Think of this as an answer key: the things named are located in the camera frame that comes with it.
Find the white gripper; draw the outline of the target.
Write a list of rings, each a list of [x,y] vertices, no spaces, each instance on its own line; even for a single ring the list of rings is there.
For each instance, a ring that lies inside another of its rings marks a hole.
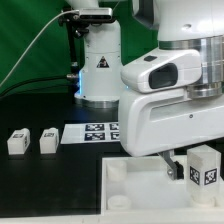
[[[167,175],[180,180],[184,167],[170,149],[224,137],[224,95],[189,99],[183,88],[151,94],[128,89],[120,98],[118,121],[126,152],[134,157],[160,152]]]

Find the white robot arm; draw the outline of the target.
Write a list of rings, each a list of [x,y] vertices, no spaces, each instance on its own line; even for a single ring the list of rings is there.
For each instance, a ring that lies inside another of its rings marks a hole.
[[[158,46],[120,66],[93,47],[81,97],[118,101],[120,142],[145,156],[224,136],[224,0],[132,0]]]

